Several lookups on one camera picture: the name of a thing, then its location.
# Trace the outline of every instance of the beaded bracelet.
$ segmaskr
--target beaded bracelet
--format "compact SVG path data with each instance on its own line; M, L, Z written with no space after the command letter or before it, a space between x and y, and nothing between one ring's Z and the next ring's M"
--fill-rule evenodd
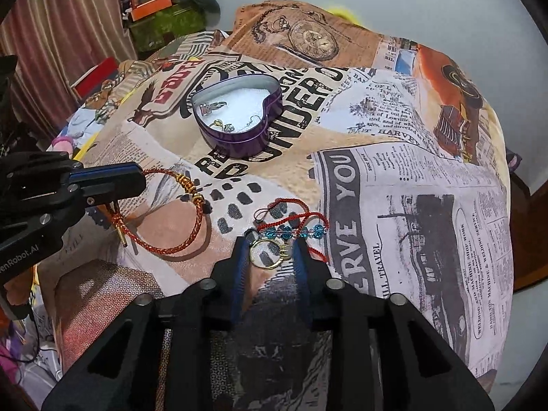
M268 212L282 202L288 203L288 204L297 204L304 210L304 213L301 213L298 215L297 214L289 215L288 217L283 218L279 221L265 223L263 219L266 217ZM257 215L259 214L263 214L262 218L257 218ZM268 204L268 206L265 209L258 209L253 215L253 217L256 223L258 224L256 230L259 233L259 235L263 233L265 236L265 239L270 239L270 240L275 238L289 240L291 238L297 238L297 237L305 238L305 239L306 238L321 239L327 233L327 230L329 229L329 221L324 215L322 215L321 213L317 211L310 211L310 208L306 205L306 203L297 198L278 198L273 203ZM324 225L316 224L313 229L308 229L307 227L305 227L305 223L312 217L319 218ZM277 226L281 226L281 224L285 222L294 221L296 219L299 220L299 225L295 229L292 229L290 226L283 226L279 229L276 229ZM327 262L327 258L319 250L316 250L313 247L309 247L309 252L312 254L318 255L323 262Z
M149 170L143 170L143 174L145 176L155 173L162 173L174 177L175 181L177 181L181 185L181 187L185 189L185 192L191 195L192 203L196 206L196 222L194 223L194 228L192 229L190 236L182 244L167 249L161 249L147 244L125 225L124 217L120 214L120 207L117 201L114 202L114 208L108 205L106 206L106 208L109 211L109 214L111 216L111 222L116 227L116 230L118 231L120 240L122 241L122 245L124 247L128 246L125 239L125 235L127 235L132 241L135 241L137 244L139 244L141 247L145 248L149 252L160 255L172 255L186 249L190 244L194 242L196 236L198 236L198 232L200 230L200 227L202 226L204 204L206 201L204 199L204 196L196 191L195 185L192 183L191 179L188 176L176 173L175 171L166 170L164 168L151 168Z

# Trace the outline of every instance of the gold ring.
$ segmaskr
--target gold ring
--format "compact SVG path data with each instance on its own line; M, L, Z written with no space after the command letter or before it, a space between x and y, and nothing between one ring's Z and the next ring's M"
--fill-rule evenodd
M261 270L272 270L272 269L277 268L284 261L284 258L282 257L282 252L281 251L280 251L280 255L279 255L278 260L272 266L269 266L269 267L259 266L257 263L255 263L255 261L253 261L252 251L261 242L272 242L273 244L276 245L276 247L278 247L278 249L280 248L279 244L276 241L274 241L273 239L266 239L266 238L258 239L253 244L251 244L251 247L249 248L249 260L251 261L251 264L253 264L257 269L261 269Z
M220 128L223 127L223 121L220 119L215 119L212 124L208 125L208 128L211 128L212 126L218 126Z

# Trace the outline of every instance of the earring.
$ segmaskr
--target earring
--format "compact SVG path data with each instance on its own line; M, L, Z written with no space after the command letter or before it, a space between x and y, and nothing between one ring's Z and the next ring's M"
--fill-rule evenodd
M212 111L215 111L216 109L219 109L219 108L223 108L223 106L226 106L226 102L202 103L199 106L200 114L201 115L211 114Z
M242 131L245 131L246 128L253 123L253 117L258 118L259 122L261 122L261 117L259 117L258 115L252 115L251 118L249 119L249 122L247 122L241 130L238 130L238 133L241 133Z

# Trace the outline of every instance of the white foam insert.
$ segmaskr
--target white foam insert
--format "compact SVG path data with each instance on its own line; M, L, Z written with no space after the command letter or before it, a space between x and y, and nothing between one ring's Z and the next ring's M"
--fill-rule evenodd
M205 103L226 102L226 105L211 111L210 114L202 117L202 120L207 126L217 119L221 120L223 125L232 124L234 126L233 134L248 131L261 122L263 116L262 101L269 95L269 90L239 88L226 92L221 96L212 97L205 100ZM211 126L210 128L221 130L218 126Z

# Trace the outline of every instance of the curtain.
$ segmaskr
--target curtain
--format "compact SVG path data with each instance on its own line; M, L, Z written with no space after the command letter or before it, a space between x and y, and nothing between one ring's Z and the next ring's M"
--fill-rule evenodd
M0 26L0 52L19 57L17 117L54 137L78 108L70 85L107 57L135 59L119 0L17 0Z

